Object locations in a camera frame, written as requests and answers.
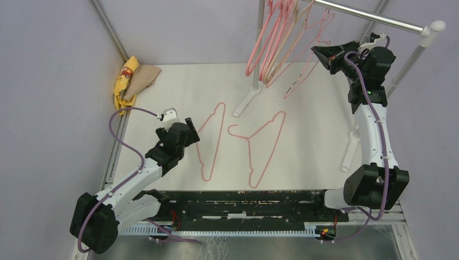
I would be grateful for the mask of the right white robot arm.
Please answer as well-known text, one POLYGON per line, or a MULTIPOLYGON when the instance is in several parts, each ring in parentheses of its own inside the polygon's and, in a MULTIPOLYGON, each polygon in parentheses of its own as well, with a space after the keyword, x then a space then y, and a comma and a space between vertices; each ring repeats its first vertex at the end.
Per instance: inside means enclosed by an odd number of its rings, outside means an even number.
POLYGON ((312 52, 330 74, 342 72, 350 80, 348 102, 359 129, 362 165, 342 188, 327 190, 313 205, 313 215, 326 221, 335 209, 367 207, 390 210, 407 187, 409 172, 399 168, 386 126, 387 105, 383 82, 396 57, 387 47, 359 51, 351 41, 337 46, 314 46, 312 52))

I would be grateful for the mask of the thick pink plastic hanger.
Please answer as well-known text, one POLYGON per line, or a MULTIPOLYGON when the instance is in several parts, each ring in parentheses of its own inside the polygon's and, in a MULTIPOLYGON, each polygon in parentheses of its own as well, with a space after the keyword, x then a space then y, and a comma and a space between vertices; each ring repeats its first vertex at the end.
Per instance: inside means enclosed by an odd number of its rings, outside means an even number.
POLYGON ((261 54, 267 46, 267 43, 265 43, 264 46, 261 46, 263 34, 270 22, 272 15, 277 10, 279 10, 279 17, 282 17, 284 6, 284 1, 259 1, 257 18, 257 40, 250 58, 247 61, 245 70, 245 75, 250 76, 253 74, 253 78, 256 81, 259 81, 260 79, 261 54))

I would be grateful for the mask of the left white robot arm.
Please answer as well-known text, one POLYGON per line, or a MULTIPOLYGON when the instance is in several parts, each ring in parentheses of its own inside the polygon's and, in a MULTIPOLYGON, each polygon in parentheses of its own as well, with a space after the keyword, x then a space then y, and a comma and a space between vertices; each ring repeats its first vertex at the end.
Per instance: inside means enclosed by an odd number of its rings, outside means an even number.
POLYGON ((129 175, 113 187, 78 198, 69 232, 79 245, 86 246, 81 252, 102 254, 127 228, 150 217, 164 220, 169 216, 171 207, 162 194, 146 187, 177 166, 185 148, 200 138, 191 118, 175 122, 169 129, 158 128, 156 134, 159 141, 129 175))

